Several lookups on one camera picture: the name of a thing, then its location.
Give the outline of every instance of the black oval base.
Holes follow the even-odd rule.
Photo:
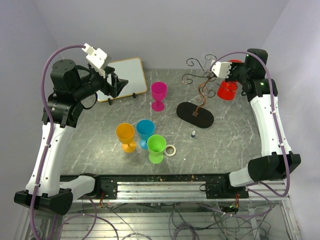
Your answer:
[[[198,115],[193,116],[194,111],[198,106],[191,102],[182,102],[176,108],[176,114],[182,120],[197,126],[201,129],[207,129],[214,123],[214,116],[208,110],[200,107],[198,109]]]

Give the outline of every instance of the wine glass base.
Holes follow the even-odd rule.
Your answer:
[[[151,105],[152,109],[156,112],[161,112],[163,109],[165,109],[165,104],[161,101],[155,101]]]
[[[154,156],[152,154],[149,154],[149,160],[150,162],[152,162],[153,164],[159,164],[163,161],[164,159],[164,155],[161,154],[160,156]]]
[[[122,150],[126,153],[132,153],[136,150],[137,144],[135,141],[131,142],[130,145],[122,144]]]
[[[140,147],[144,150],[147,150],[148,149],[148,146],[147,146],[147,141],[145,140],[140,140]]]

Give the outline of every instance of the plastic wine glass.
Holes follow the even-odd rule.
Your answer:
[[[151,95],[155,102],[152,103],[151,107],[156,112],[161,112],[165,109],[165,104],[162,102],[167,95],[168,87],[162,81],[157,81],[151,86]]]
[[[155,132],[155,124],[153,121],[148,119],[143,119],[139,121],[136,125],[136,132],[138,133],[140,140],[140,147],[142,149],[147,150],[147,140],[150,138]]]
[[[116,127],[115,133],[122,143],[122,150],[132,153],[136,150],[137,144],[134,141],[135,128],[129,123],[121,123]]]
[[[164,152],[166,149],[166,140],[163,136],[152,135],[146,142],[149,151],[149,160],[153,164],[159,164],[164,159]]]

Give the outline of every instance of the wire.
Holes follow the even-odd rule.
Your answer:
[[[252,217],[254,218],[254,217],[264,216],[264,215],[268,214],[272,210],[272,208],[273,208],[272,203],[266,196],[262,195],[261,193],[255,191],[255,190],[249,189],[249,188],[247,190],[250,191],[250,192],[253,192],[254,194],[257,194],[258,196],[260,196],[262,198],[264,198],[269,203],[268,210],[266,210],[264,212],[261,212],[261,213],[256,213],[256,214],[253,214],[253,215],[241,215],[241,214],[232,214],[231,215],[230,213],[223,212],[218,208],[214,208],[214,207],[211,207],[211,206],[208,206],[208,205],[204,205],[204,204],[201,204],[201,203],[198,203],[198,202],[196,202],[196,204],[198,206],[210,209],[212,211],[215,211],[215,212],[218,212],[218,213],[221,213],[223,215],[227,215],[227,216],[230,216],[230,217],[233,217],[233,218],[252,218]]]
[[[115,207],[115,208],[112,208],[112,207],[110,207],[112,210],[116,210],[116,209],[118,209],[118,208],[120,208],[120,207],[122,207],[122,206],[124,206],[124,205],[127,205],[128,203],[123,203],[123,204],[121,204],[120,206],[117,206],[117,207]]]
[[[130,238],[132,235],[142,236],[142,237],[145,237],[146,239],[153,240],[151,237],[149,237],[149,236],[147,236],[147,235],[144,235],[144,234],[142,234],[142,233],[139,233],[139,232],[130,233],[130,234],[128,234],[127,236],[125,236],[124,238],[122,238],[121,240],[124,240],[124,239],[126,239],[126,238]]]
[[[199,235],[196,233],[195,228],[187,223],[187,222],[183,222],[181,223],[174,231],[173,233],[173,239],[176,239],[178,234],[180,233],[181,230],[190,230],[190,232],[192,233],[192,240],[200,240]]]
[[[133,233],[125,236],[124,238],[122,238],[122,240],[123,240],[123,239],[126,239],[126,238],[129,238],[129,237],[132,236],[132,235],[135,235],[137,240],[139,240],[139,239],[138,239],[138,235],[143,236],[143,237],[145,237],[145,238],[147,238],[147,239],[149,239],[149,240],[152,240],[152,238],[149,237],[149,236],[147,236],[147,235],[144,235],[144,234],[142,234],[142,233],[135,232],[135,230],[133,230],[133,228],[130,226],[130,224],[127,223],[127,222],[126,222],[120,215],[118,215],[112,208],[110,208],[110,207],[108,207],[108,206],[107,206],[106,208],[109,209],[109,210],[111,210],[115,215],[117,215],[125,224],[127,224],[127,225],[129,226],[129,228],[130,228],[131,231],[133,232]]]
[[[49,130],[48,138],[47,138],[47,141],[46,141],[46,145],[44,146],[44,149],[43,149],[43,152],[42,152],[42,156],[41,156],[41,159],[40,159],[38,171],[37,171],[36,178],[35,178],[35,186],[34,186],[34,189],[33,189],[33,194],[32,194],[31,203],[30,203],[30,214],[29,214],[29,216],[30,216],[30,227],[31,227],[31,230],[32,230],[33,235],[34,235],[36,240],[41,240],[41,237],[37,233],[35,220],[34,220],[36,196],[37,196],[39,183],[40,183],[40,178],[41,178],[41,173],[42,173],[42,170],[44,168],[44,163],[45,163],[45,159],[46,159],[46,156],[47,156],[48,148],[49,148],[52,136],[54,134],[54,119],[53,119],[52,114],[50,112],[49,106],[47,104],[46,96],[45,96],[45,78],[46,78],[46,73],[47,73],[48,67],[49,67],[51,61],[54,59],[54,57],[56,55],[58,55],[59,53],[63,52],[64,50],[74,49],[74,48],[85,48],[85,46],[84,45],[71,45],[71,46],[65,46],[63,48],[60,48],[60,49],[56,50],[49,57],[49,59],[46,61],[45,65],[43,67],[43,72],[42,72],[41,98],[42,98],[42,103],[43,103],[44,109],[45,109],[45,111],[46,111],[46,113],[48,115],[48,118],[49,118],[50,130]],[[56,220],[57,220],[57,216],[54,216],[54,219],[53,219],[54,223],[56,222]],[[50,240],[52,238],[54,230],[55,230],[55,226],[52,226],[52,230],[51,230],[51,233],[50,233],[50,236],[49,236],[48,240]]]
[[[244,234],[241,238],[239,238],[239,240],[241,240],[244,236],[248,235],[249,233],[251,233],[254,230],[257,230],[255,235],[254,235],[254,239],[256,239],[257,237],[257,233],[258,233],[258,229],[261,227],[262,223],[264,222],[264,220],[266,219],[268,213],[266,215],[264,215],[264,217],[262,218],[261,223],[259,224],[259,226],[257,226],[256,228],[251,229],[250,231],[248,231],[246,234]]]
[[[240,222],[239,222],[239,218],[235,219],[236,222],[238,223],[238,227],[239,227],[239,231],[240,231]],[[237,232],[234,233],[235,239],[237,239]]]
[[[100,202],[99,202],[100,208],[104,208],[104,198],[105,198],[105,192],[103,191],[101,193],[101,198],[100,198]]]
[[[262,220],[257,220],[257,222],[265,222],[266,224],[269,225],[269,228],[268,228],[268,231],[267,231],[267,232],[266,232],[263,228],[261,228],[261,229],[264,231],[265,236],[268,236],[268,234],[269,234],[269,232],[270,232],[270,229],[271,229],[271,224],[270,224],[269,222],[267,222],[267,221],[262,221]]]
[[[220,227],[220,225],[218,224],[218,221],[217,221],[217,218],[216,218],[216,214],[215,212],[213,213],[213,218],[214,218],[214,221],[217,223],[217,227],[220,229],[221,233],[224,235],[225,239],[228,240],[228,237],[226,236],[226,233],[225,231]]]
[[[94,105],[96,105],[96,103],[97,103],[97,101],[98,101],[98,94],[95,93],[94,95],[95,95],[95,101],[94,101],[93,105],[90,106],[90,107],[85,107],[85,106],[82,104],[83,109],[85,109],[85,110],[90,110],[90,109],[92,109],[92,108],[94,107]]]
[[[92,199],[91,199],[90,197],[88,197],[88,196],[86,196],[86,195],[84,195],[83,197],[85,197],[86,199],[89,199],[90,202],[92,203],[92,206],[93,206],[93,208],[94,208],[94,215],[92,215],[92,214],[87,214],[87,213],[79,213],[79,214],[76,214],[76,215],[73,215],[73,216],[67,218],[67,219],[61,224],[61,226],[60,226],[60,228],[59,228],[59,230],[58,230],[58,240],[61,239],[60,237],[61,237],[61,233],[62,233],[63,226],[64,226],[69,220],[74,219],[74,218],[78,218],[78,217],[85,217],[85,216],[87,216],[87,217],[92,217],[92,218],[94,218],[94,220],[93,220],[93,224],[92,224],[91,228],[90,228],[89,231],[86,233],[86,235],[82,238],[82,240],[86,239],[86,238],[88,237],[88,235],[91,233],[91,231],[94,229],[94,226],[95,226],[95,224],[96,224],[97,219],[100,219],[100,220],[105,221],[106,223],[108,223],[108,224],[113,228],[113,230],[115,231],[117,240],[119,240],[119,235],[118,235],[118,232],[117,232],[117,229],[115,228],[115,226],[114,226],[111,222],[109,222],[108,220],[106,220],[106,219],[98,216],[97,207],[96,207],[94,201],[92,201]]]
[[[272,84],[272,80],[271,80],[271,74],[270,74],[266,64],[257,55],[255,55],[255,54],[253,54],[251,52],[248,52],[248,51],[235,51],[235,52],[228,53],[228,54],[218,58],[215,62],[213,62],[211,64],[210,70],[212,69],[212,67],[218,61],[220,61],[221,59],[223,59],[223,58],[225,58],[227,56],[233,55],[233,54],[246,54],[246,55],[250,55],[250,56],[254,57],[262,65],[262,67],[265,70],[265,73],[267,75],[268,83],[269,83],[269,91],[270,91],[271,111],[272,111],[272,116],[273,116],[275,129],[276,129],[276,134],[277,134],[278,140],[279,140],[279,146],[281,148],[281,152],[282,152],[283,160],[284,160],[285,174],[286,174],[286,186],[285,186],[284,193],[280,194],[280,193],[276,192],[274,189],[272,189],[266,183],[261,182],[261,184],[264,185],[265,187],[267,187],[271,192],[273,192],[278,197],[285,197],[288,194],[289,189],[290,189],[290,169],[289,169],[289,162],[288,162],[288,158],[287,158],[287,155],[286,155],[285,147],[284,147],[284,144],[283,144],[283,138],[282,138],[280,127],[279,127],[279,122],[278,122],[278,119],[277,119],[277,115],[275,114],[275,112],[276,112],[275,100],[274,100],[275,96],[274,96],[273,84]],[[253,185],[256,185],[256,184],[258,184],[258,182],[254,182],[254,183],[248,184],[247,187],[253,186]]]
[[[184,223],[187,223],[187,222],[185,221],[185,219],[182,217],[180,211],[179,211],[176,207],[174,207],[174,208],[172,209],[172,211],[174,211],[174,210],[179,214],[179,216],[180,216],[180,218],[182,219],[182,221],[183,221]],[[173,214],[172,214],[171,221],[172,221],[172,224],[177,228],[176,224],[174,223],[174,215],[173,215]],[[212,227],[212,226],[216,225],[217,223],[219,223],[219,222],[214,222],[214,223],[212,223],[212,224],[210,224],[210,225],[208,225],[208,226],[206,226],[206,227],[194,227],[194,229],[197,230],[197,231],[202,231],[202,230],[207,230],[207,229],[214,229],[214,227]]]

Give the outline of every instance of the magenta wine glass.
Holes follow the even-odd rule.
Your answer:
[[[168,87],[162,81],[157,81],[151,86],[151,95],[155,102],[152,103],[151,107],[156,112],[161,112],[165,109],[165,104],[162,102],[167,95]]]

